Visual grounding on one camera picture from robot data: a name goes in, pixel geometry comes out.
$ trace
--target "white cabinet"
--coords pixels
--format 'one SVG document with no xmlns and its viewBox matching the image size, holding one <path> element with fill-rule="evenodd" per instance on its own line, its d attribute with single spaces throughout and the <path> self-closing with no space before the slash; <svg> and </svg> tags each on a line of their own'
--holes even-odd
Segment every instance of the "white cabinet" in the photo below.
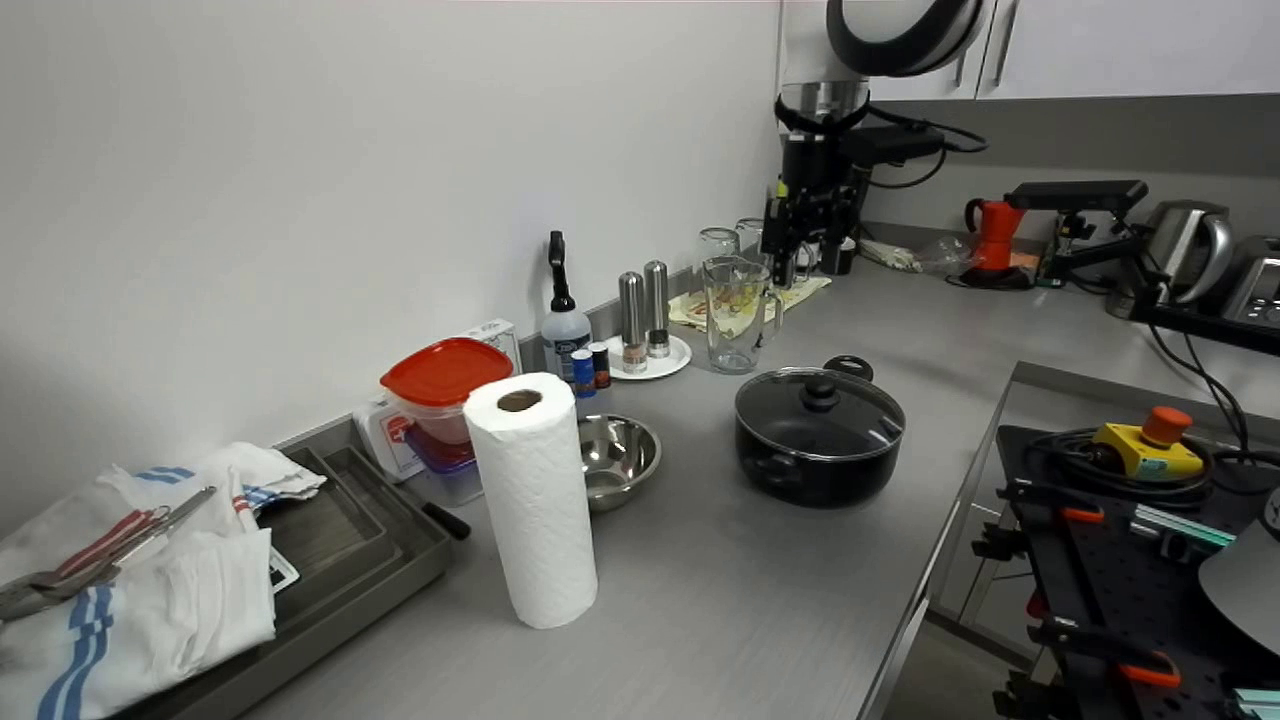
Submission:
<svg viewBox="0 0 1280 720">
<path fill-rule="evenodd" d="M 824 0 L 783 0 L 783 78 L 839 75 Z M 1280 91 L 1280 0 L 987 0 L 944 69 L 874 78 L 877 100 L 1083 100 Z"/>
<path fill-rule="evenodd" d="M 979 100 L 1280 91 L 1277 0 L 997 0 Z"/>
</svg>

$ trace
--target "white towel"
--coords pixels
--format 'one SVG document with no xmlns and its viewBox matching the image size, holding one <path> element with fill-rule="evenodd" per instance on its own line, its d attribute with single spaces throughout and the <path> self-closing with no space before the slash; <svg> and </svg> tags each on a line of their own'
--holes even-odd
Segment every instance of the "white towel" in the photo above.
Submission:
<svg viewBox="0 0 1280 720">
<path fill-rule="evenodd" d="M 84 594 L 0 630 L 0 714 L 113 714 L 276 636 L 273 537 L 257 506 L 307 501 L 325 474 L 273 446 L 232 443 L 195 466 L 113 466 L 0 543 L 0 583 L 45 570 L 137 506 L 181 506 L 217 487 L 171 531 L 130 551 Z"/>
</svg>

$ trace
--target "tray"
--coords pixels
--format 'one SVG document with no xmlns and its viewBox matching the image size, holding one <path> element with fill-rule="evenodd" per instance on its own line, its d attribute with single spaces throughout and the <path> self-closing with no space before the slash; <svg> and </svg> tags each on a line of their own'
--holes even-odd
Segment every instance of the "tray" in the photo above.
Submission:
<svg viewBox="0 0 1280 720">
<path fill-rule="evenodd" d="M 327 474 L 307 505 L 259 516 L 302 578 L 276 594 L 276 638 L 178 683 L 123 714 L 242 714 L 395 603 L 443 574 L 451 540 L 417 512 L 360 446 L 353 420 L 327 423 L 283 450 Z"/>
</svg>

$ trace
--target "paper towel roll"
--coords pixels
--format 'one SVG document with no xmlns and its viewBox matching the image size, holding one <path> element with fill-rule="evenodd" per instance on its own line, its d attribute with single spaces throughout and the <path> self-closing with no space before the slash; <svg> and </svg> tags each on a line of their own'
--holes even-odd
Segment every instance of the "paper towel roll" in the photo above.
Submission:
<svg viewBox="0 0 1280 720">
<path fill-rule="evenodd" d="M 475 386 L 463 417 L 515 617 L 574 625 L 598 603 L 574 386 L 553 372 L 508 376 Z"/>
</svg>

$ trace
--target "stainless steel bowl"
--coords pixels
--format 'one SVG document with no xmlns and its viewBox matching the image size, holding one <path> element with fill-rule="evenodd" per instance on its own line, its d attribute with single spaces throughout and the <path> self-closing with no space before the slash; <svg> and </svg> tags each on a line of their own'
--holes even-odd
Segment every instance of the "stainless steel bowl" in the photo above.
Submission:
<svg viewBox="0 0 1280 720">
<path fill-rule="evenodd" d="M 580 417 L 575 435 L 594 512 L 629 505 L 663 460 L 656 431 L 629 417 Z"/>
</svg>

